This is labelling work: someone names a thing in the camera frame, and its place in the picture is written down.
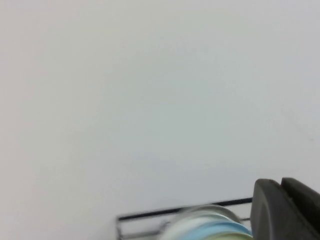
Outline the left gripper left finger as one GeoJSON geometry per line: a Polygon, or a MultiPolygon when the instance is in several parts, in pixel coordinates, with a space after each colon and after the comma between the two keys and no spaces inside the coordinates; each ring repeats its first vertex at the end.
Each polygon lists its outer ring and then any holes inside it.
{"type": "Polygon", "coordinates": [[[320,233],[302,216],[281,183],[258,179],[250,212],[255,240],[318,240],[320,233]]]}

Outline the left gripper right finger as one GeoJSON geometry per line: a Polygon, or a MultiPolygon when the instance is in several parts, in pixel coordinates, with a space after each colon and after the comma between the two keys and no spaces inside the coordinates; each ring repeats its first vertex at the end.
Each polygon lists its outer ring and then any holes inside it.
{"type": "Polygon", "coordinates": [[[282,178],[280,185],[293,200],[302,216],[319,234],[320,194],[304,183],[291,177],[282,178]]]}

